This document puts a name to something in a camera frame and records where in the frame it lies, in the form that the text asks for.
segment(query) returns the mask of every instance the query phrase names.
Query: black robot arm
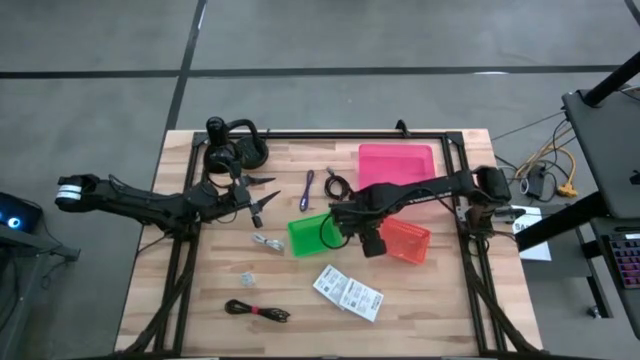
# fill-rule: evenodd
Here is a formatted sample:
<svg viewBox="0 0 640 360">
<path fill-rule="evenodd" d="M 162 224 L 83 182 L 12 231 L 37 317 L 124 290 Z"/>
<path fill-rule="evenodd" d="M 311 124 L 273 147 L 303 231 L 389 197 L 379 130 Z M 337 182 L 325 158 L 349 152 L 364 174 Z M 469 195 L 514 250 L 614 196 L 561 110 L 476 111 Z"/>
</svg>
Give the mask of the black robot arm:
<svg viewBox="0 0 640 360">
<path fill-rule="evenodd" d="M 372 257 L 387 252 L 378 233 L 384 218 L 407 205 L 449 196 L 464 196 L 469 200 L 471 207 L 465 216 L 470 231 L 491 229 L 494 210 L 511 200 L 502 171 L 483 166 L 473 172 L 462 170 L 452 176 L 407 185 L 374 184 L 355 192 L 352 200 L 331 204 L 329 207 L 340 233 L 347 238 L 358 235 L 364 255 Z"/>
<path fill-rule="evenodd" d="M 155 224 L 174 238 L 193 235 L 192 227 L 249 208 L 256 227 L 261 227 L 260 212 L 277 193 L 254 202 L 248 186 L 273 179 L 255 179 L 248 175 L 234 179 L 225 194 L 219 195 L 210 182 L 201 182 L 183 194 L 162 195 L 128 186 L 113 176 L 108 180 L 95 175 L 72 175 L 58 180 L 56 205 L 66 212 L 105 212 Z"/>
</svg>

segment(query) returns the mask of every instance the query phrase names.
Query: blue light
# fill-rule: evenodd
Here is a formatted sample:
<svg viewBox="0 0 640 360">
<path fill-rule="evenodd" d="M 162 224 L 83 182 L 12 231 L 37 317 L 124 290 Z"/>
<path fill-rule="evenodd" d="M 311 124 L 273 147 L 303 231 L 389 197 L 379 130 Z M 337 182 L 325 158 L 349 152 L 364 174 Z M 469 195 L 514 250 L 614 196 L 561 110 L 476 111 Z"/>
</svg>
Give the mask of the blue light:
<svg viewBox="0 0 640 360">
<path fill-rule="evenodd" d="M 17 229 L 18 227 L 20 227 L 20 223 L 22 223 L 22 221 L 20 221 L 20 219 L 18 218 L 10 218 L 9 221 L 7 221 L 7 225 L 9 225 L 9 227 L 12 229 Z"/>
</svg>

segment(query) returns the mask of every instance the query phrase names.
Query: coiled black cable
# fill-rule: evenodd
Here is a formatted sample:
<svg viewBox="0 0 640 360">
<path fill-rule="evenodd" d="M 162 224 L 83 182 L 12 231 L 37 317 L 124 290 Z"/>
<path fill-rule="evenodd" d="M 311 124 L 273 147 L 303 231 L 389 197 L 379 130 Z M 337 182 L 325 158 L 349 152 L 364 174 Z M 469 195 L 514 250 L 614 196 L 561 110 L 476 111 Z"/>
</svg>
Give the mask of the coiled black cable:
<svg viewBox="0 0 640 360">
<path fill-rule="evenodd" d="M 227 301 L 227 303 L 224 305 L 224 311 L 226 311 L 227 314 L 231 314 L 231 315 L 256 314 L 256 315 L 264 316 L 269 320 L 273 320 L 281 323 L 287 322 L 287 318 L 291 315 L 282 309 L 278 309 L 278 308 L 261 309 L 257 306 L 251 306 L 241 301 L 238 301 L 236 299 L 231 299 Z"/>
<path fill-rule="evenodd" d="M 329 173 L 329 177 L 324 182 L 324 194 L 337 201 L 342 201 L 346 198 L 353 198 L 354 193 L 349 182 L 342 176 L 336 175 L 331 168 L 327 168 L 327 172 Z M 331 192 L 331 187 L 336 183 L 340 185 L 340 194 L 334 194 Z"/>
</svg>

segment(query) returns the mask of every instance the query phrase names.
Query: pink bin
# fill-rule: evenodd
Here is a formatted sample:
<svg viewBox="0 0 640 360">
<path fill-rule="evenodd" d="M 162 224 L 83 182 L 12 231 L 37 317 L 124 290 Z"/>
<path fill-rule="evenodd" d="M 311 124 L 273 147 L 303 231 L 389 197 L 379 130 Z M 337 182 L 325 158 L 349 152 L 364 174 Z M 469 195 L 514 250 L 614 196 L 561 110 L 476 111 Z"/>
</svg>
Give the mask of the pink bin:
<svg viewBox="0 0 640 360">
<path fill-rule="evenodd" d="M 406 185 L 436 175 L 428 145 L 363 144 L 358 156 L 360 189 L 385 182 Z"/>
</svg>

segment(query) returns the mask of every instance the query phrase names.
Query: green container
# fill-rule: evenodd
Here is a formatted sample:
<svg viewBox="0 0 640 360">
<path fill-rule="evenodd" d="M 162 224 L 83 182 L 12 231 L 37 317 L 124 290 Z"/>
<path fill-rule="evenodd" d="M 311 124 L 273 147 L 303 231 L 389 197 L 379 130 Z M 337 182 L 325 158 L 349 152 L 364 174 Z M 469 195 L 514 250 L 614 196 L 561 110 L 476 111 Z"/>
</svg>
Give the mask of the green container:
<svg viewBox="0 0 640 360">
<path fill-rule="evenodd" d="M 322 222 L 327 216 L 329 216 L 328 213 L 316 215 L 292 221 L 287 225 L 294 256 L 309 256 L 329 250 L 329 248 L 324 246 L 322 241 L 320 241 L 320 225 L 322 225 Z M 338 230 L 333 222 L 333 218 L 325 221 L 322 229 L 322 238 L 331 246 L 339 246 L 342 244 L 342 235 L 340 235 L 340 230 Z"/>
</svg>

